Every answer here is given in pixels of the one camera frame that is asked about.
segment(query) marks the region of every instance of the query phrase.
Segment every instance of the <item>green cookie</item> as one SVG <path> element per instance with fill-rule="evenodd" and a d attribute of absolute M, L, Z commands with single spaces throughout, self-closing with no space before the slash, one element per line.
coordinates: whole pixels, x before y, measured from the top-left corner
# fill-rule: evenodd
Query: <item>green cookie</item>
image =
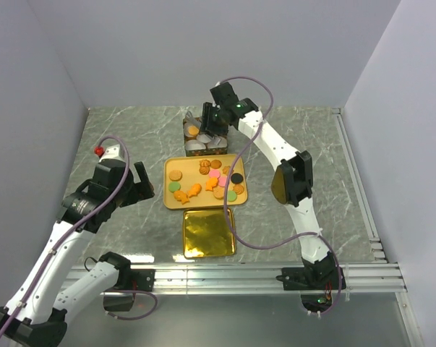
<path fill-rule="evenodd" d="M 227 201 L 233 202 L 237 200 L 237 193 L 234 192 L 233 190 L 228 190 L 227 191 Z"/>
<path fill-rule="evenodd" d="M 179 182 L 171 182 L 169 185 L 168 185 L 168 190 L 171 192 L 171 193 L 174 193 L 174 192 L 176 192 L 176 191 L 178 191 L 178 190 L 180 190 L 181 189 L 181 184 L 179 184 Z"/>

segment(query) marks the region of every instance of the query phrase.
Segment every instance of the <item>cable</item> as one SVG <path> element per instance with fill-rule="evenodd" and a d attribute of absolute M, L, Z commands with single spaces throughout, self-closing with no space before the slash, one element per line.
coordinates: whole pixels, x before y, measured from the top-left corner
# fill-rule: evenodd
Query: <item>cable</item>
<path fill-rule="evenodd" d="M 229 172 L 234 172 L 235 165 L 236 165 L 237 162 L 239 161 L 240 157 L 245 153 L 245 151 L 249 148 L 249 146 L 250 146 L 253 142 L 255 142 L 255 140 L 257 139 L 257 137 L 260 136 L 261 131 L 262 131 L 262 127 L 263 127 L 263 125 L 264 125 L 264 123 L 265 123 L 265 120 L 266 120 L 266 117 L 268 116 L 270 110 L 272 110 L 272 108 L 273 108 L 273 106 L 274 106 L 274 96 L 273 96 L 273 94 L 271 93 L 271 91 L 269 90 L 269 88 L 266 87 L 266 85 L 265 85 L 264 83 L 262 83 L 262 82 L 256 80 L 255 78 L 248 77 L 248 76 L 234 76 L 234 77 L 229 77 L 229 78 L 226 78 L 225 80 L 220 81 L 218 84 L 221 84 L 221 83 L 224 83 L 224 82 L 228 82 L 228 81 L 231 81 L 231 80 L 249 80 L 249 81 L 255 82 L 255 83 L 257 83 L 258 85 L 260 85 L 260 86 L 261 86 L 261 87 L 262 87 L 266 92 L 268 92 L 268 94 L 269 94 L 269 98 L 270 98 L 270 105 L 269 105 L 269 108 L 266 110 L 266 112 L 264 112 L 264 113 L 262 114 L 262 121 L 260 121 L 260 124 L 258 125 L 257 131 L 256 131 L 256 134 L 255 134 L 251 139 L 249 139 L 249 141 L 248 141 L 248 142 L 246 143 L 246 145 L 242 148 L 242 150 L 237 154 L 237 156 L 235 157 L 234 161 L 233 161 L 232 164 L 231 164 L 231 168 L 229 169 Z M 313 232 L 313 231 L 307 231 L 307 232 L 304 232 L 304 233 L 299 233 L 299 234 L 297 234 L 297 235 L 293 235 L 293 236 L 289 237 L 289 238 L 286 239 L 286 240 L 280 241 L 280 242 L 278 242 L 278 243 L 276 243 L 276 244 L 272 244 L 272 245 L 270 245 L 270 246 L 255 246 L 255 245 L 253 245 L 253 244 L 250 244 L 250 243 L 246 242 L 246 241 L 243 240 L 240 236 L 237 235 L 237 232 L 235 231 L 234 227 L 232 226 L 231 219 L 229 218 L 229 214 L 228 214 L 228 205 L 227 205 L 227 191 L 228 191 L 228 188 L 229 188 L 229 184 L 230 184 L 230 183 L 231 183 L 231 175 L 228 175 L 228 176 L 227 176 L 227 180 L 226 180 L 226 184 L 224 185 L 224 204 L 223 204 L 223 205 L 224 205 L 224 206 L 223 206 L 223 208 L 224 208 L 224 217 L 225 217 L 225 219 L 226 219 L 227 226 L 229 227 L 229 230 L 231 231 L 231 233 L 232 233 L 232 234 L 235 236 L 235 238 L 236 238 L 236 239 L 237 239 L 241 244 L 243 244 L 244 246 L 249 247 L 249 248 L 252 248 L 252 249 L 259 249 L 259 250 L 264 250 L 264 249 L 274 249 L 274 248 L 279 247 L 279 246 L 282 246 L 283 244 L 286 244 L 286 243 L 288 243 L 288 242 L 290 242 L 290 241 L 293 241 L 293 240 L 295 240 L 295 239 L 298 239 L 299 237 L 302 237 L 302 236 L 316 236 L 316 237 L 319 237 L 319 238 L 322 240 L 322 242 L 324 242 L 324 244 L 327 246 L 327 248 L 328 248 L 328 249 L 330 250 L 330 252 L 332 253 L 332 255 L 333 255 L 333 259 L 335 260 L 335 266 L 336 266 L 337 271 L 338 271 L 338 283 L 339 283 L 339 284 L 338 284 L 338 293 L 337 293 L 337 295 L 336 295 L 336 297 L 335 297 L 335 300 L 333 301 L 332 305 L 331 305 L 327 310 L 325 310 L 322 314 L 326 314 L 326 313 L 328 313 L 328 312 L 329 312 L 329 311 L 330 311 L 330 310 L 331 310 L 331 309 L 332 309 L 332 308 L 337 304 L 338 300 L 340 299 L 341 284 L 342 284 L 342 277 L 341 277 L 341 268 L 340 268 L 340 263 L 338 262 L 338 258 L 337 258 L 337 256 L 336 256 L 335 252 L 333 251 L 332 246 L 329 245 L 329 243 L 327 242 L 327 240 L 326 240 L 322 235 L 320 235 L 319 233 L 315 233 L 315 232 Z"/>
<path fill-rule="evenodd" d="M 122 317 L 122 316 L 116 315 L 112 312 L 106 311 L 107 315 L 115 318 L 116 320 L 141 320 L 142 318 L 146 318 L 147 316 L 150 316 L 158 306 L 158 298 L 156 297 L 155 294 L 153 294 L 149 291 L 109 291 L 109 292 L 110 293 L 144 294 L 144 295 L 148 295 L 149 297 L 151 297 L 154 300 L 153 307 L 147 313 L 141 314 L 140 316 L 136 316 L 136 317 Z"/>
<path fill-rule="evenodd" d="M 124 172 L 123 172 L 123 176 L 121 177 L 120 182 L 118 183 L 118 185 L 116 186 L 115 190 L 110 194 L 109 197 L 107 197 L 107 199 L 102 202 L 99 206 L 97 206 L 92 212 L 88 213 L 85 217 L 81 218 L 79 221 L 77 221 L 70 229 L 68 229 L 68 231 L 54 244 L 54 247 L 52 249 L 50 249 L 49 253 L 47 254 L 46 258 L 44 258 L 43 263 L 41 264 L 41 266 L 39 267 L 35 277 L 33 278 L 33 280 L 31 281 L 30 286 L 28 287 L 28 290 L 25 292 L 25 294 L 23 295 L 22 299 L 20 300 L 20 302 L 17 303 L 17 307 L 14 309 L 14 311 L 10 314 L 9 319 L 4 323 L 4 325 L 2 326 L 2 328 L 0 329 L 0 340 L 2 335 L 6 332 L 7 328 L 10 326 L 10 324 L 12 323 L 12 321 L 15 319 L 15 317 L 17 317 L 17 315 L 19 314 L 20 310 L 24 307 L 25 303 L 27 302 L 27 300 L 30 298 L 31 293 L 34 291 L 34 289 L 36 288 L 37 284 L 39 283 L 39 280 L 41 279 L 41 277 L 43 276 L 44 272 L 46 271 L 47 265 L 49 264 L 49 262 L 51 261 L 52 257 L 56 254 L 57 249 L 59 249 L 59 247 L 65 242 L 65 240 L 68 239 L 68 237 L 73 234 L 73 232 L 75 230 L 77 230 L 80 226 L 82 226 L 84 223 L 86 223 L 88 220 L 90 220 L 94 215 L 96 215 L 97 213 L 99 213 L 105 206 L 107 206 L 110 201 L 112 201 L 112 199 L 119 193 L 119 191 L 121 190 L 121 188 L 123 187 L 124 182 L 126 181 L 126 178 L 128 176 L 129 173 L 129 153 L 128 153 L 128 149 L 126 148 L 126 145 L 124 144 L 123 141 L 121 141 L 120 138 L 113 136 L 113 135 L 106 135 L 104 137 L 102 137 L 98 143 L 98 147 L 100 147 L 102 145 L 102 143 L 107 140 L 107 139 L 112 139 L 117 141 L 121 147 L 123 148 L 123 151 L 125 153 L 125 160 L 126 160 L 126 166 L 124 167 Z"/>
<path fill-rule="evenodd" d="M 98 261 L 97 261 L 96 258 L 94 258 L 94 257 L 87 257 L 87 258 L 85 259 L 85 269 L 86 269 L 86 271 L 88 271 L 88 272 L 89 272 L 90 270 L 87 268 L 86 262 L 87 262 L 89 259 L 91 259 L 95 264 L 98 263 Z"/>

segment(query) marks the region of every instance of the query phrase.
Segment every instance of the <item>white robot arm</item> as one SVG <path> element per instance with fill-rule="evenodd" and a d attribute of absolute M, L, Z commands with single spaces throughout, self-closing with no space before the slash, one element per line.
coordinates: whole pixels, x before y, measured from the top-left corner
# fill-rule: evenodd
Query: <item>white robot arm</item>
<path fill-rule="evenodd" d="M 233 126 L 248 138 L 254 139 L 254 144 L 275 171 L 271 184 L 272 193 L 287 209 L 296 232 L 315 233 L 313 236 L 299 239 L 302 246 L 303 273 L 295 274 L 293 278 L 282 276 L 278 280 L 283 281 L 284 285 L 288 282 L 299 284 L 299 290 L 308 287 L 320 289 L 326 285 L 338 287 L 342 269 L 337 267 L 334 254 L 318 237 L 322 229 L 319 227 L 312 204 L 311 155 L 306 150 L 300 152 L 288 144 L 264 120 L 259 107 L 248 98 L 239 100 L 228 82 L 218 83 L 210 92 L 214 103 L 203 104 L 200 132 L 212 136 L 223 135 Z"/>
<path fill-rule="evenodd" d="M 262 121 L 261 111 L 251 111 L 245 114 L 245 118 L 239 120 L 239 131 L 252 138 L 257 131 L 257 127 Z M 260 136 L 254 144 L 261 150 L 262 154 L 269 160 L 274 171 L 281 164 L 282 160 L 288 161 L 297 156 L 299 151 L 289 145 L 274 128 L 265 122 L 262 126 Z M 313 231 L 320 233 L 319 223 L 312 206 L 312 198 L 306 197 L 299 201 L 297 207 L 286 204 L 291 220 L 297 233 Z M 327 246 L 316 236 L 305 236 L 299 239 L 302 246 L 302 257 L 304 260 L 314 264 L 316 261 L 327 257 Z"/>
<path fill-rule="evenodd" d="M 16 294 L 0 307 L 0 330 L 12 340 L 29 347 L 58 346 L 67 325 L 100 293 L 110 288 L 136 289 L 139 274 L 131 271 L 131 262 L 112 252 L 103 255 L 95 267 L 65 291 L 61 287 L 74 263 L 118 207 L 132 205 L 154 196 L 141 162 L 134 167 L 140 177 L 134 183 L 129 171 L 116 196 L 99 213 L 72 232 L 59 246 L 58 240 L 118 189 L 126 167 L 119 145 L 101 153 L 93 177 L 62 202 L 51 236 L 38 261 Z M 25 293 L 30 293 L 25 301 Z"/>

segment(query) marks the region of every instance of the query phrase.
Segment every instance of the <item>round cookie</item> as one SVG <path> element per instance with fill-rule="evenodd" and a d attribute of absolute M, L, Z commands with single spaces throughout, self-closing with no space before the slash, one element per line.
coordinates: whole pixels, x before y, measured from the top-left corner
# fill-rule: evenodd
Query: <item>round cookie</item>
<path fill-rule="evenodd" d="M 181 181 L 182 172 L 180 170 L 173 170 L 169 173 L 169 179 L 172 181 Z"/>
<path fill-rule="evenodd" d="M 191 134 L 192 136 L 196 136 L 200 132 L 199 129 L 195 125 L 192 125 L 191 127 L 189 127 L 188 131 L 189 131 L 189 134 Z"/>
<path fill-rule="evenodd" d="M 170 184 L 168 184 L 168 190 L 171 193 L 174 193 L 180 189 L 181 189 L 181 184 L 179 182 L 171 182 Z"/>
<path fill-rule="evenodd" d="M 217 179 L 221 176 L 221 172 L 217 169 L 210 170 L 210 177 L 216 177 Z"/>
<path fill-rule="evenodd" d="M 200 166 L 210 166 L 211 162 L 208 159 L 203 159 L 200 161 Z"/>
<path fill-rule="evenodd" d="M 237 193 L 234 192 L 233 190 L 228 190 L 227 191 L 227 201 L 233 202 L 235 200 L 237 200 Z"/>
<path fill-rule="evenodd" d="M 221 176 L 218 181 L 218 186 L 224 187 L 226 185 L 227 176 Z"/>
<path fill-rule="evenodd" d="M 223 167 L 223 174 L 225 174 L 226 176 L 229 176 L 229 171 L 231 170 L 230 166 L 224 166 Z"/>
<path fill-rule="evenodd" d="M 235 184 L 234 188 L 232 189 L 234 192 L 236 192 L 237 194 L 241 194 L 244 192 L 245 188 L 244 186 L 242 186 L 241 184 Z"/>
<path fill-rule="evenodd" d="M 220 168 L 222 165 L 223 165 L 222 162 L 220 162 L 217 159 L 211 162 L 211 168 Z"/>
<path fill-rule="evenodd" d="M 198 171 L 202 174 L 202 175 L 208 175 L 210 173 L 210 167 L 209 166 L 200 166 L 200 168 L 198 169 Z"/>
<path fill-rule="evenodd" d="M 216 188 L 213 189 L 213 196 L 218 199 L 218 200 L 222 200 L 224 198 L 224 188 L 217 186 Z"/>
<path fill-rule="evenodd" d="M 231 176 L 231 182 L 233 184 L 240 184 L 244 181 L 244 177 L 240 173 L 233 173 Z"/>

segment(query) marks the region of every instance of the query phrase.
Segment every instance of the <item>marble floor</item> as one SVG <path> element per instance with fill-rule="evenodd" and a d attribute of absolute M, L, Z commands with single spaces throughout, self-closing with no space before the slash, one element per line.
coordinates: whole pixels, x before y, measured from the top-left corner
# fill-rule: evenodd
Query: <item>marble floor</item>
<path fill-rule="evenodd" d="M 168 158 L 184 156 L 182 118 L 187 110 L 195 116 L 201 106 L 92 108 L 82 135 L 67 194 L 93 173 L 93 148 L 105 134 L 122 138 L 132 162 L 143 161 L 156 196 L 118 209 L 99 230 L 83 256 L 99 257 L 107 251 L 133 262 L 183 262 L 182 211 L 163 205 L 163 165 Z M 275 108 L 270 124 L 299 150 L 308 150 L 314 163 L 314 205 L 323 235 L 341 262 L 374 260 L 353 181 L 348 170 L 335 118 L 329 108 Z M 237 153 L 247 138 L 231 129 L 229 152 Z M 236 230 L 250 243 L 274 244 L 295 233 L 285 208 L 270 192 L 273 170 L 255 147 L 244 154 L 249 199 L 233 207 Z M 300 260 L 299 242 L 258 251 L 237 244 L 233 257 L 207 258 L 196 262 L 275 262 Z"/>

